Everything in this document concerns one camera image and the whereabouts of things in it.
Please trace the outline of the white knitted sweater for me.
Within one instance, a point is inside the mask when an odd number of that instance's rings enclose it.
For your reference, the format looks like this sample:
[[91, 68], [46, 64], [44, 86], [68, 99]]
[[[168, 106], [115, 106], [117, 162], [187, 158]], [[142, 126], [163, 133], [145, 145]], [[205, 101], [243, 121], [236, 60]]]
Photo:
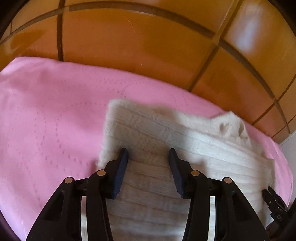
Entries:
[[262, 190], [274, 161], [243, 120], [187, 115], [123, 99], [109, 102], [98, 167], [127, 149], [107, 202], [112, 240], [268, 240]]

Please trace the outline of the pink quilted bedspread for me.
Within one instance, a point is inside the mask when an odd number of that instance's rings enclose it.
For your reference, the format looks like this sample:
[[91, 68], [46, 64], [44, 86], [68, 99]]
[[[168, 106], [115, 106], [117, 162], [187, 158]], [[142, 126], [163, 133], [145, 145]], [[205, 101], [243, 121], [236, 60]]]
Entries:
[[65, 177], [95, 171], [107, 105], [116, 98], [222, 114], [183, 89], [114, 69], [20, 57], [1, 71], [1, 212], [20, 240]]

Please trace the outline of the wooden panelled headboard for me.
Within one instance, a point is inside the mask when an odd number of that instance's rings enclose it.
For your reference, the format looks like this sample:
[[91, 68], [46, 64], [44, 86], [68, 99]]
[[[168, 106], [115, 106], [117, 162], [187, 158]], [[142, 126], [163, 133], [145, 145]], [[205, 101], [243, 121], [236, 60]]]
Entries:
[[295, 23], [276, 1], [1, 1], [1, 67], [17, 56], [148, 76], [295, 133]]

